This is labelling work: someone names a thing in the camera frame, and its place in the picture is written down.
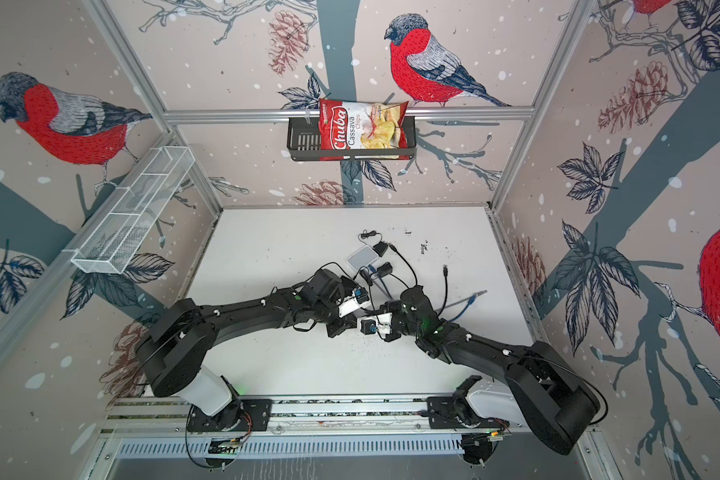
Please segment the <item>black power adapter with cable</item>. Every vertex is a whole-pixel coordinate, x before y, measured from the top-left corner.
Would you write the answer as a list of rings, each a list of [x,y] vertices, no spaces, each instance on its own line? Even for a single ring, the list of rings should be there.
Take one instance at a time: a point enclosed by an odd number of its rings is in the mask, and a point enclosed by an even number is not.
[[[376,230],[364,230],[358,235],[358,239],[368,245],[378,257],[383,257],[389,249],[389,244],[384,241],[383,235]]]

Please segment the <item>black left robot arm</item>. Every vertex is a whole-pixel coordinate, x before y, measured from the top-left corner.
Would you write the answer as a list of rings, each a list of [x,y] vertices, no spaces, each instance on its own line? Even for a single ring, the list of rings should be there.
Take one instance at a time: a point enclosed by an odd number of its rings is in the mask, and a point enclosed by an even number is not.
[[[262,330],[308,332],[317,324],[333,338],[357,326],[357,312],[369,301],[366,288],[325,268],[254,300],[198,305],[185,298],[150,327],[135,358],[154,396],[178,396],[191,405],[191,432],[230,431],[251,416],[231,383],[203,365],[209,350]]]

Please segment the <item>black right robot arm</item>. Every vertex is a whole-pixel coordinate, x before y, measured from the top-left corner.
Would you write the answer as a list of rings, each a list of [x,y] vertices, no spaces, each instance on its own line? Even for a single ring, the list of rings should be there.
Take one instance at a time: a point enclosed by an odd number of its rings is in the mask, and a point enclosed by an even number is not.
[[[566,455],[604,406],[594,388],[549,344],[512,345],[473,334],[440,318],[420,286],[404,290],[397,301],[382,304],[380,312],[391,315],[389,332],[383,336],[386,341],[412,336],[429,357],[477,372],[459,385],[447,406],[429,409],[436,428],[507,423],[507,417],[480,413],[468,400],[469,391],[481,380],[497,380],[509,388],[511,402],[521,414],[519,422],[550,450]]]

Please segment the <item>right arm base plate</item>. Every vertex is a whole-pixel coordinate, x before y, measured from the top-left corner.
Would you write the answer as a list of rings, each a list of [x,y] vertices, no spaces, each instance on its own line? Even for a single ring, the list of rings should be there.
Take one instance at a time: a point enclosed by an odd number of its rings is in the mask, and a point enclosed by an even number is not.
[[[504,431],[509,424],[502,419],[479,417],[465,400],[453,397],[428,397],[420,415],[427,418],[429,427],[443,429],[496,429]]]

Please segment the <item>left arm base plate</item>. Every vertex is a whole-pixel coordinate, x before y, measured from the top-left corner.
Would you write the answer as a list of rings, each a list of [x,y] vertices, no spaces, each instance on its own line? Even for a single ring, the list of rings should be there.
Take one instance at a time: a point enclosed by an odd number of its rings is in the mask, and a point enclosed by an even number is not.
[[[193,406],[188,413],[188,433],[263,432],[267,430],[273,401],[237,398],[214,416]]]

